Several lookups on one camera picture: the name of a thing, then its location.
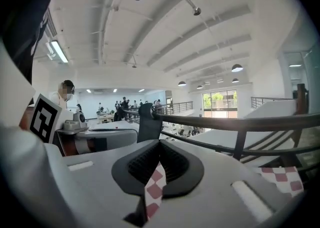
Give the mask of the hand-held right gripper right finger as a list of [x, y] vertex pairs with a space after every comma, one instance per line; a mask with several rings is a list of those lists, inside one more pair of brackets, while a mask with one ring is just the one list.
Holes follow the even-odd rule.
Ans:
[[280, 227], [301, 203], [252, 169], [222, 153], [173, 142], [198, 157], [201, 182], [189, 194], [163, 199], [148, 227]]

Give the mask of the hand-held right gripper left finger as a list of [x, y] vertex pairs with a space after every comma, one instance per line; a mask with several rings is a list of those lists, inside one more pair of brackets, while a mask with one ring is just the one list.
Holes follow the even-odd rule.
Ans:
[[160, 161], [158, 144], [147, 140], [63, 160], [107, 221], [115, 218], [129, 227], [142, 227], [148, 221], [145, 186]]

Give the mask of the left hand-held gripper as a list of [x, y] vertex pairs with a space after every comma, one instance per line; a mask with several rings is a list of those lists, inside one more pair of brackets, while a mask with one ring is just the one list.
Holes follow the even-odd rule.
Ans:
[[71, 132], [79, 154], [108, 151], [137, 143], [134, 129], [89, 129], [82, 113], [73, 113], [40, 94], [33, 108], [29, 129], [44, 143], [53, 143], [57, 130]]

